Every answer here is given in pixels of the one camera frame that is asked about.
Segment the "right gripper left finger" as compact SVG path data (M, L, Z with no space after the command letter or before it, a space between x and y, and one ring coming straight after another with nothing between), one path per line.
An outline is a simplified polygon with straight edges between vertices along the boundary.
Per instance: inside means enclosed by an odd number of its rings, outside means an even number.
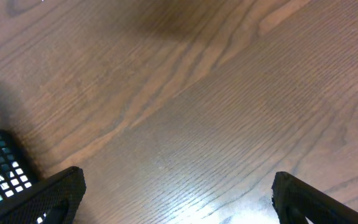
M72 166L0 203L0 223L72 224L86 192L83 170Z

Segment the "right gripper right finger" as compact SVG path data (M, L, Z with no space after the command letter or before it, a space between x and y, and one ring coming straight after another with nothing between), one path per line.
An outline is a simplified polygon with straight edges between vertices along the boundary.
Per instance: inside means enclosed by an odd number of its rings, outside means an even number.
M288 172L277 172L272 206L284 223L358 223L358 212Z

